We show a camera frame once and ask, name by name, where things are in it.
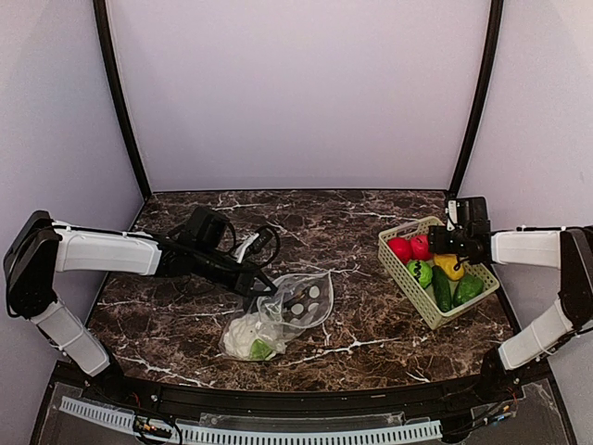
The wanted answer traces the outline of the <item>red fake round fruit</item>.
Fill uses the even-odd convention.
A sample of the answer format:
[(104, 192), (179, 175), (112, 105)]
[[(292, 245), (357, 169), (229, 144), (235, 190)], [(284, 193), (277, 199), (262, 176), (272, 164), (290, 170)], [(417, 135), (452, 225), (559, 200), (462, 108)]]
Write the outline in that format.
[(430, 261), (433, 253), (427, 235), (416, 235), (410, 239), (411, 257), (417, 261)]

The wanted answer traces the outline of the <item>clear zip top bag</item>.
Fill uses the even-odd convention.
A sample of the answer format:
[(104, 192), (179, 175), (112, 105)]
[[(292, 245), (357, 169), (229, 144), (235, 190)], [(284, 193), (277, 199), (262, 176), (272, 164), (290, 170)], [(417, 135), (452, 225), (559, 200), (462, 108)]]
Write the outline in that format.
[[(283, 275), (273, 281), (278, 287), (273, 297), (258, 297), (249, 303), (245, 310), (237, 311), (233, 319), (247, 314), (255, 314), (259, 318), (257, 326), (259, 337), (269, 345), (271, 354), (263, 361), (242, 361), (224, 352), (222, 336), (228, 324), (224, 327), (219, 343), (221, 354), (227, 358), (242, 362), (266, 362), (286, 352), (288, 343), (300, 337), (306, 331), (323, 324), (334, 309), (334, 286), (332, 275), (323, 273), (291, 273)], [(321, 307), (314, 315), (307, 315), (297, 320), (291, 317), (285, 308), (285, 303), (298, 292), (310, 286), (318, 286), (321, 290)]]

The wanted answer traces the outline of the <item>red fake apple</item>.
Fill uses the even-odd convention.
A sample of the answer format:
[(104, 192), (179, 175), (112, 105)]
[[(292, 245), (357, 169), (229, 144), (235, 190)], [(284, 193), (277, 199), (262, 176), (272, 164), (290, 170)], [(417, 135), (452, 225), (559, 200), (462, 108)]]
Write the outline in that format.
[(402, 264), (406, 265), (412, 259), (412, 249), (409, 240), (403, 237), (394, 237), (387, 241), (387, 245)]

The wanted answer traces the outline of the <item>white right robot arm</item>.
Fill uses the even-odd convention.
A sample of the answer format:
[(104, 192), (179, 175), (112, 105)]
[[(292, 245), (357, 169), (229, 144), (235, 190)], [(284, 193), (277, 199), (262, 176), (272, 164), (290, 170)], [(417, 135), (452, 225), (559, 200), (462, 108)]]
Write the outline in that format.
[(495, 351), (493, 363), (473, 381), (473, 394), (494, 401), (509, 385), (506, 372), (553, 354), (592, 330), (592, 228), (589, 225), (494, 230), (484, 197), (449, 198), (446, 222), (430, 229), (429, 247), (471, 265), (492, 265), (542, 311)]

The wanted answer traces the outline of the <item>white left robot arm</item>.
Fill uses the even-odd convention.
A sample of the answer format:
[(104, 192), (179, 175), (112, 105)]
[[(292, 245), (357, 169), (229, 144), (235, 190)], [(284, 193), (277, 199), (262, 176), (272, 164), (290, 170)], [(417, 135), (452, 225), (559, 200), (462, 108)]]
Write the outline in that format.
[(59, 278), (73, 274), (101, 283), (108, 273), (143, 277), (197, 276), (251, 302), (277, 287), (265, 274), (281, 240), (268, 224), (239, 240), (222, 213), (197, 207), (166, 233), (123, 232), (62, 222), (34, 212), (3, 259), (6, 312), (32, 323), (88, 377), (111, 404), (131, 396), (112, 353), (60, 296)]

